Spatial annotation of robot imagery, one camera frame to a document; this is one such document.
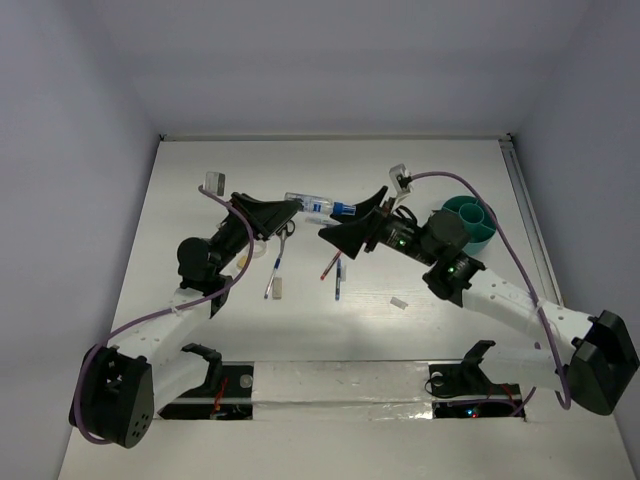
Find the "blue grip clear pen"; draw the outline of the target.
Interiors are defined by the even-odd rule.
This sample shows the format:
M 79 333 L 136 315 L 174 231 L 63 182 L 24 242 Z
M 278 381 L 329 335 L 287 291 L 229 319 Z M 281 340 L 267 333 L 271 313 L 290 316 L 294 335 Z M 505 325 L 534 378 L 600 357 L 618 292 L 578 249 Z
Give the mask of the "blue grip clear pen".
M 269 280 L 267 282 L 264 294 L 263 294 L 263 298 L 264 299 L 268 299 L 269 295 L 271 294 L 271 291 L 273 289 L 273 285 L 275 282 L 275 277 L 279 271 L 280 268 L 280 264 L 281 264 L 281 259 L 282 259 L 282 255 L 278 255 L 278 257 L 276 258 L 274 265 L 273 265 L 273 269 L 271 271 L 271 275 L 269 277 Z

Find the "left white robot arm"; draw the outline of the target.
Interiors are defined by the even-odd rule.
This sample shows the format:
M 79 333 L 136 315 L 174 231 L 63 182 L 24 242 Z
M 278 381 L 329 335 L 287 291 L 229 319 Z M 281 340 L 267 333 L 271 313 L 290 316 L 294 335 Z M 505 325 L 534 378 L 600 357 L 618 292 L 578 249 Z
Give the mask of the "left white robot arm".
M 227 215 L 211 237 L 189 237 L 177 248 L 178 289 L 167 307 L 122 325 L 96 343 L 82 361 L 69 422 L 95 445 L 136 446 L 153 416 L 181 394 L 217 393 L 223 385 L 221 354 L 187 342 L 215 316 L 246 275 L 224 269 L 242 251 L 283 234 L 302 209 L 300 201 L 260 201 L 232 193 Z

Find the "clear tape roll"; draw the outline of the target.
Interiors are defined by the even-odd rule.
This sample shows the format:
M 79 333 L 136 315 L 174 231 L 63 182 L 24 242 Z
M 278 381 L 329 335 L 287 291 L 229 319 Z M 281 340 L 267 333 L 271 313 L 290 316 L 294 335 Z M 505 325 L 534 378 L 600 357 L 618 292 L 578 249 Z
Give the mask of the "clear tape roll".
M 266 242 L 264 241 L 256 241 L 254 243 L 254 247 L 253 247 L 253 252 L 251 254 L 252 258 L 261 258 L 263 257 L 268 251 L 268 245 Z

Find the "correction fluid bottle blue cap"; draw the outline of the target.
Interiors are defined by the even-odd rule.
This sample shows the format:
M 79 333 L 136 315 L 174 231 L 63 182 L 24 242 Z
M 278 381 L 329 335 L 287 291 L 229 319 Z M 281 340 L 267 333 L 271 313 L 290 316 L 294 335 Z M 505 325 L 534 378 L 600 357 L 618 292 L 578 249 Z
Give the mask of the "correction fluid bottle blue cap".
M 285 200 L 295 200 L 302 205 L 302 211 L 321 215 L 346 215 L 354 216 L 356 207 L 354 205 L 337 202 L 332 199 L 314 195 L 287 192 Z

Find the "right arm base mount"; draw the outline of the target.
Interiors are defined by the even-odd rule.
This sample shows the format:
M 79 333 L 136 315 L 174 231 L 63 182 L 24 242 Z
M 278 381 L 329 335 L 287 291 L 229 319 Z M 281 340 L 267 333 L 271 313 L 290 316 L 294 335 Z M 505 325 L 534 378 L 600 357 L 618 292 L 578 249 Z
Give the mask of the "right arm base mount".
M 429 366 L 424 390 L 434 400 L 436 419 L 525 417 L 520 387 L 492 383 L 480 369 L 484 355 L 494 346 L 494 341 L 480 340 L 459 362 Z

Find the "black handled scissors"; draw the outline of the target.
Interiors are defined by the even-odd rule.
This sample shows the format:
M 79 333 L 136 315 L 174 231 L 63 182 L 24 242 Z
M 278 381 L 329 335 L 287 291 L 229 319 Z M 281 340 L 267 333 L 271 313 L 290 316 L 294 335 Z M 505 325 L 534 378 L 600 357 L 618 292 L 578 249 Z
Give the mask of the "black handled scissors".
M 295 233 L 296 224 L 293 220 L 289 220 L 277 233 L 279 238 L 279 253 L 277 260 L 280 261 L 284 255 L 287 240 Z

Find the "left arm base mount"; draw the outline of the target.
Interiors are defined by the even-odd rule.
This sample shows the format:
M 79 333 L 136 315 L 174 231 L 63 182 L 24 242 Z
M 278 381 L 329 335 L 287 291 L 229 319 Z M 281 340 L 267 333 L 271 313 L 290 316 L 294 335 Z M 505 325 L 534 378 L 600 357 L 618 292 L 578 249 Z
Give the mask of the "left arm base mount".
M 253 418 L 252 363 L 225 363 L 211 348 L 190 343 L 182 351 L 208 364 L 204 379 L 162 408 L 163 420 L 251 420 Z

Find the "white rectangular eraser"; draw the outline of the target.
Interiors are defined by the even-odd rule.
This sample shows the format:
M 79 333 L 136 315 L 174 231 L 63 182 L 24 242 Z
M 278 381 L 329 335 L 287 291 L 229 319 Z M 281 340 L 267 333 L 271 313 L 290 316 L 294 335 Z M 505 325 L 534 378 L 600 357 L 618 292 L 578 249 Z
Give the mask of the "white rectangular eraser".
M 274 278 L 271 298 L 273 300 L 281 300 L 283 298 L 283 279 L 281 277 Z

